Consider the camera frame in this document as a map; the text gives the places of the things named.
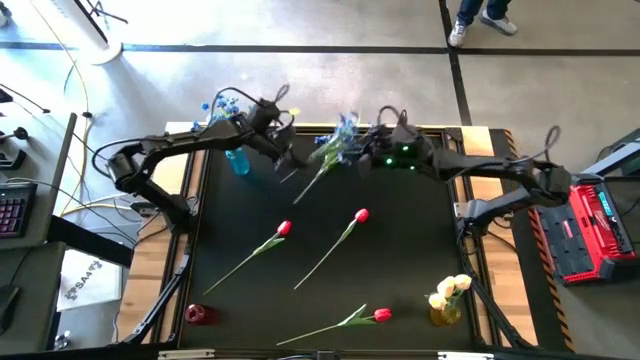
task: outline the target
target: white sneaker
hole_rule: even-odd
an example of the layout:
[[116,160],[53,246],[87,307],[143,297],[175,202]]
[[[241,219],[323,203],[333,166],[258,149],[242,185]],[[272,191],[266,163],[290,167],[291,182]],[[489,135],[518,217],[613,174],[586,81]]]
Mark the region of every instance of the white sneaker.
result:
[[503,19],[493,20],[487,14],[487,9],[484,9],[484,11],[482,12],[482,19],[480,19],[480,21],[482,21],[483,24],[489,25],[507,36],[511,36],[518,32],[518,27],[515,26],[511,21],[509,21],[508,17],[505,16]]
[[454,47],[462,47],[465,36],[467,36],[467,26],[456,20],[456,25],[449,34],[449,44]]

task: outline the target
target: jeans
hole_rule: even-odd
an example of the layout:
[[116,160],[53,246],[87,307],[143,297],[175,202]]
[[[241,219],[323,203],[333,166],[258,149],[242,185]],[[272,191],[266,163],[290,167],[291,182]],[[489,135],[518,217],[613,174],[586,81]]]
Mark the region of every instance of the jeans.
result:
[[[493,20],[504,19],[507,7],[511,0],[489,0],[487,4],[487,15]],[[458,11],[458,21],[469,26],[473,23],[473,18],[480,12],[482,0],[462,0]]]

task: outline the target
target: glass vase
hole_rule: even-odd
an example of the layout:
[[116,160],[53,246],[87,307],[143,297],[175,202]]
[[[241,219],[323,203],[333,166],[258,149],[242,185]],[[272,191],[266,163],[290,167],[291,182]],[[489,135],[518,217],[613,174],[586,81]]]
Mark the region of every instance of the glass vase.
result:
[[456,304],[448,304],[444,310],[436,310],[429,307],[431,321],[436,326],[453,325],[460,320],[461,311]]

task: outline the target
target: green stem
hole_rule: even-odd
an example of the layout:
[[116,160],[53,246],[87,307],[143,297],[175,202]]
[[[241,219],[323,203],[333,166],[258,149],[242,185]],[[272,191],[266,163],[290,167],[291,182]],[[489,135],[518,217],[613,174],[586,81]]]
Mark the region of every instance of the green stem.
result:
[[204,294],[202,295],[207,295],[208,293],[210,293],[213,289],[215,289],[218,285],[222,284],[223,281],[227,280],[227,278],[231,275],[233,275],[233,273],[235,273],[236,271],[238,271],[241,267],[243,267],[247,262],[249,262],[249,260],[251,260],[253,258],[255,254],[251,254],[249,255],[248,258],[244,259],[240,264],[238,264],[238,266],[236,266],[235,268],[233,268],[233,270],[229,271],[227,273],[227,275],[223,276],[222,279],[218,280],[217,283],[213,284],[212,287],[210,287],[207,291],[204,292]]
[[309,273],[307,274],[307,276],[305,276],[302,280],[300,280],[300,282],[298,283],[298,285],[296,285],[293,290],[296,290],[298,287],[300,287],[300,285],[302,285],[303,282],[305,282],[305,280],[307,280],[309,278],[309,276],[311,276],[311,274],[313,274],[314,271],[316,271],[317,268],[320,267],[320,265],[329,257],[329,255],[331,255],[331,252],[338,247],[338,245],[340,245],[341,242],[344,241],[344,239],[347,238],[347,236],[349,235],[349,233],[351,233],[351,231],[353,230],[354,226],[356,225],[356,220],[353,220],[349,226],[347,227],[347,230],[345,230],[342,235],[340,236],[340,238],[338,239],[338,241],[336,241],[335,244],[333,244],[333,246],[331,247],[331,249],[329,249],[329,251],[327,251],[327,253],[322,257],[322,259],[320,259],[320,261],[316,264],[316,266],[313,267],[313,269],[311,269],[311,271],[309,271]]
[[331,325],[331,326],[326,327],[326,328],[324,328],[324,329],[316,330],[316,331],[313,331],[313,332],[310,332],[310,333],[307,333],[307,334],[304,334],[304,335],[300,335],[300,336],[298,336],[298,337],[294,337],[293,339],[289,339],[289,340],[285,340],[285,341],[279,342],[279,343],[277,343],[277,344],[276,344],[276,346],[284,345],[284,344],[286,344],[286,343],[290,343],[290,342],[292,342],[292,341],[300,340],[300,339],[305,338],[305,337],[307,337],[307,336],[311,336],[311,335],[319,334],[319,333],[321,333],[321,332],[323,332],[323,331],[327,331],[327,330],[335,329],[335,328],[337,328],[337,327],[340,327],[340,325]]
[[302,190],[302,193],[300,193],[300,195],[298,195],[298,197],[295,200],[293,200],[293,205],[297,204],[300,200],[302,200],[302,197],[307,193],[307,191],[309,191],[309,189],[311,189],[313,184],[315,184],[318,180],[320,180],[320,177],[322,177],[323,174],[324,174],[324,171],[322,171],[322,170],[318,171],[318,173],[311,180],[309,185],[307,185],[307,187],[304,188],[304,190]]

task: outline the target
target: gray floor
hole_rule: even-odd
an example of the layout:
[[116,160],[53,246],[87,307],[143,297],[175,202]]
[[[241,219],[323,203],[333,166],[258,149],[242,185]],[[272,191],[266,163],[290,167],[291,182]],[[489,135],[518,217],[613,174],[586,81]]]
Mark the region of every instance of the gray floor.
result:
[[[14,24],[0,42],[55,42],[28,2],[4,0]],[[452,15],[460,0],[449,1]],[[100,18],[109,36],[129,44],[445,46],[437,0],[185,0],[158,6],[151,0],[104,0],[125,25]],[[474,24],[467,47],[506,49],[640,49],[640,3],[634,0],[514,0],[509,12],[520,27],[513,37]],[[474,125],[510,129],[521,154],[542,147],[546,131],[562,127],[552,159],[571,171],[590,165],[601,148],[640,124],[638,57],[534,57],[460,55]],[[58,111],[83,111],[80,82],[61,51],[0,50],[0,80]],[[200,104],[216,89],[234,85],[273,97],[291,84],[284,107],[299,107],[302,122],[334,122],[359,110],[373,120],[394,104],[417,124],[459,125],[447,55],[149,53],[127,51],[104,66],[80,64],[95,114],[92,146],[123,137],[161,133],[167,121],[201,120]],[[0,111],[21,111],[3,106]],[[93,198],[113,194],[89,168]],[[70,169],[65,186],[72,188]],[[118,225],[125,222],[109,210]],[[100,220],[88,216],[85,226]],[[561,289],[578,352],[640,358],[638,283]],[[63,317],[82,334],[78,346],[110,340],[117,303],[96,307],[93,332],[81,309]]]

